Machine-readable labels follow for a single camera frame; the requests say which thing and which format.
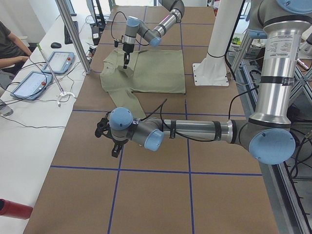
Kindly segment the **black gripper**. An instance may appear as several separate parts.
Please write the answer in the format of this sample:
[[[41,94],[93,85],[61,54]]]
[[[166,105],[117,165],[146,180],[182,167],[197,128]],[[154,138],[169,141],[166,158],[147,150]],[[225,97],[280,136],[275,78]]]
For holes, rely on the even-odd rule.
[[[108,133],[108,138],[112,139],[114,142],[111,155],[113,157],[118,157],[123,149],[123,145],[126,144],[129,140],[124,136],[115,136],[112,133]]]
[[[123,44],[123,51],[125,52],[123,68],[126,69],[130,61],[130,53],[134,51],[134,45],[125,42]]]

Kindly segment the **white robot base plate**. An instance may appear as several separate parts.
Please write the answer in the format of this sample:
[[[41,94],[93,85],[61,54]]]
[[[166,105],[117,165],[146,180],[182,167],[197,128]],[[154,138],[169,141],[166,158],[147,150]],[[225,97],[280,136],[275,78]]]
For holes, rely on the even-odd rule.
[[[229,86],[225,63],[193,63],[195,86]]]

